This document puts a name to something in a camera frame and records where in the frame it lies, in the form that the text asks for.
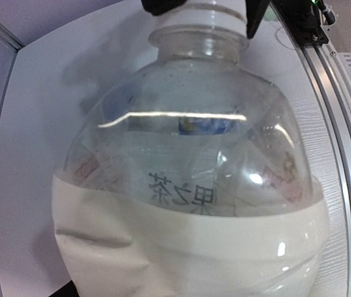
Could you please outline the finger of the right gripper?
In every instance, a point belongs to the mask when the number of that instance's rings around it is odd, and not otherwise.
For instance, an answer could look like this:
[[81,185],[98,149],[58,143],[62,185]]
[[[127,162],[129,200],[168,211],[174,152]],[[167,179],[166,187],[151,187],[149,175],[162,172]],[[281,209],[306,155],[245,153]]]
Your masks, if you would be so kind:
[[163,15],[186,2],[187,0],[141,0],[144,10],[152,15]]
[[253,39],[264,14],[270,4],[270,0],[246,0],[247,38]]

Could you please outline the white bottle cap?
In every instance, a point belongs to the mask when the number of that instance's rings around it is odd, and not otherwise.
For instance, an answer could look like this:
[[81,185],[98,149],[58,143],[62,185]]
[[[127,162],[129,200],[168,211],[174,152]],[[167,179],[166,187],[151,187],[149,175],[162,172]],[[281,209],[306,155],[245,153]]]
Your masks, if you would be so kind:
[[182,6],[157,17],[157,28],[179,25],[218,27],[246,36],[246,2],[237,0],[186,1]]

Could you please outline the clear tea bottle white label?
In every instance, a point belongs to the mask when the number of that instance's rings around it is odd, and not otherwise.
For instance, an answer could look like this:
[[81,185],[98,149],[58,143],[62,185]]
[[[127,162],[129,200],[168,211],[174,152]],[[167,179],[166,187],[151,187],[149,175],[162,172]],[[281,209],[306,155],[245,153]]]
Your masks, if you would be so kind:
[[[242,70],[242,35],[153,32],[158,58],[94,106],[53,178],[54,234],[79,296],[308,296],[329,235],[289,101]],[[99,129],[133,93],[221,95],[223,134]]]

